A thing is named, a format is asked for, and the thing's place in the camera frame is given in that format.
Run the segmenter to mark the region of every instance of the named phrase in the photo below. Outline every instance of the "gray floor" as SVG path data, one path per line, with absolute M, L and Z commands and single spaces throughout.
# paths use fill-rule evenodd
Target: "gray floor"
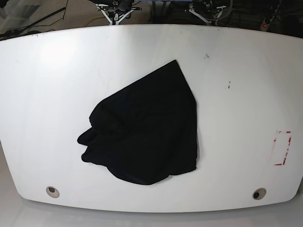
M 21 24 L 17 24 L 16 26 L 26 26 L 29 25 L 42 17 L 47 16 L 48 14 L 65 7 L 67 0 L 49 0 L 45 1 L 35 12 L 34 14 L 24 21 Z M 147 24 L 150 19 L 150 2 L 140 2 L 136 6 L 141 7 L 141 11 L 134 11 L 130 19 L 125 19 L 121 24 Z M 57 15 L 54 15 L 45 21 L 37 25 L 49 25 L 58 19 L 62 18 L 64 11 L 60 12 Z M 88 20 L 89 18 L 102 16 L 103 14 L 97 11 L 97 7 L 94 3 L 89 0 L 69 0 L 66 12 L 64 16 L 64 20 L 60 20 L 51 26 L 37 26 L 31 28 L 31 30 L 38 30 L 41 32 L 46 32 L 50 29 L 54 30 L 63 30 L 63 29 L 71 29 L 78 28 L 82 25 L 83 22 Z M 106 18 L 99 18 L 92 21 L 88 26 L 104 26 L 108 25 L 109 22 Z

